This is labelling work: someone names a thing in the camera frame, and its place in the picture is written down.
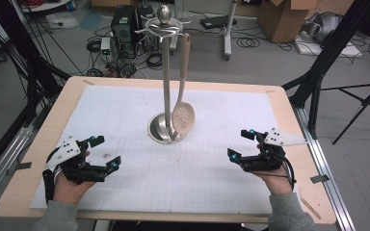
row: black strap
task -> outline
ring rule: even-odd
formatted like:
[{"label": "black strap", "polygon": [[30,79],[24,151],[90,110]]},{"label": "black strap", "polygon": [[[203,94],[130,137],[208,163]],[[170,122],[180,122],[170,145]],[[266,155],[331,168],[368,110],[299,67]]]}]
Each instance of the black strap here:
[{"label": "black strap", "polygon": [[53,172],[48,169],[45,170],[43,173],[43,181],[44,181],[44,190],[46,195],[46,204],[49,200],[53,200],[53,195],[55,193],[55,177]]}]

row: tabletop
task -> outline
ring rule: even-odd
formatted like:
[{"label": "tabletop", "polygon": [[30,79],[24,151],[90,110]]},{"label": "tabletop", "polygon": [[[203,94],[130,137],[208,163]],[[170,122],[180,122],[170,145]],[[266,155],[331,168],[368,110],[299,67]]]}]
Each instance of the tabletop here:
[{"label": "tabletop", "polygon": [[[31,168],[18,170],[0,198],[0,217],[38,218],[44,209],[31,209],[30,205],[40,184],[41,172],[47,158],[57,145],[68,119],[72,115],[86,86],[118,86],[130,88],[161,89],[161,80],[108,79],[93,77],[70,78],[47,119],[41,126],[23,162],[32,162]],[[179,82],[171,81],[178,89]],[[186,90],[219,90],[231,92],[256,92],[267,94],[277,127],[302,136],[299,123],[293,113],[283,88],[275,86],[237,85],[220,83],[187,82]],[[335,215],[322,183],[313,184],[311,177],[318,175],[308,147],[305,145],[284,147],[299,182],[298,192],[304,210],[316,223],[334,223]],[[159,221],[206,221],[206,222],[266,222],[267,216],[251,214],[201,214],[201,213],[151,213],[126,211],[79,210],[78,218],[132,219]]]}]

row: grid paper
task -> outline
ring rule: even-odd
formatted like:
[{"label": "grid paper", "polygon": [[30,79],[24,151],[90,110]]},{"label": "grid paper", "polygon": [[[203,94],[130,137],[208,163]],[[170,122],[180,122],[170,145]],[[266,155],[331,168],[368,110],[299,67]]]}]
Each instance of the grid paper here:
[{"label": "grid paper", "polygon": [[[177,90],[171,95],[176,99]],[[87,161],[104,166],[120,155],[121,165],[85,194],[79,209],[271,214],[263,181],[227,157],[227,148],[258,154],[256,142],[242,138],[240,130],[276,127],[267,94],[185,90],[183,101],[195,109],[193,130],[178,143],[160,144],[149,137],[147,125],[164,110],[161,89],[85,88],[59,143],[70,135],[79,141],[104,136]],[[45,207],[41,180],[31,208]]]}]

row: tripod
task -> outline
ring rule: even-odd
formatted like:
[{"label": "tripod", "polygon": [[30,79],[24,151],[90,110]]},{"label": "tripod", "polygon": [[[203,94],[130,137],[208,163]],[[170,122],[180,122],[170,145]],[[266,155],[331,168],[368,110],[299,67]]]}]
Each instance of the tripod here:
[{"label": "tripod", "polygon": [[365,98],[360,98],[348,91],[346,89],[354,89],[354,88],[363,88],[363,87],[370,87],[370,84],[366,85],[354,85],[354,86],[347,86],[347,87],[338,87],[338,88],[329,88],[329,89],[321,89],[321,90],[341,90],[344,93],[352,96],[353,98],[359,100],[361,102],[362,108],[359,110],[359,112],[351,119],[350,123],[344,128],[344,130],[340,133],[340,135],[335,139],[335,141],[332,144],[336,144],[338,140],[344,135],[344,133],[350,128],[350,126],[356,121],[356,119],[361,115],[361,113],[366,109],[366,107],[370,106],[370,94]]}]

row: kitchen utensil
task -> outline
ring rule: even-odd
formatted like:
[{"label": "kitchen utensil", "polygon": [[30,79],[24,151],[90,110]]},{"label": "kitchen utensil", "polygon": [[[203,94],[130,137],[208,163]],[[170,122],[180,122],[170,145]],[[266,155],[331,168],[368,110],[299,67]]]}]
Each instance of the kitchen utensil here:
[{"label": "kitchen utensil", "polygon": [[191,106],[191,104],[182,102],[182,95],[184,93],[185,80],[188,71],[190,46],[191,38],[188,33],[185,33],[182,38],[179,93],[176,105],[172,112],[173,129],[180,135],[188,134],[194,127],[195,123],[194,108]]}]

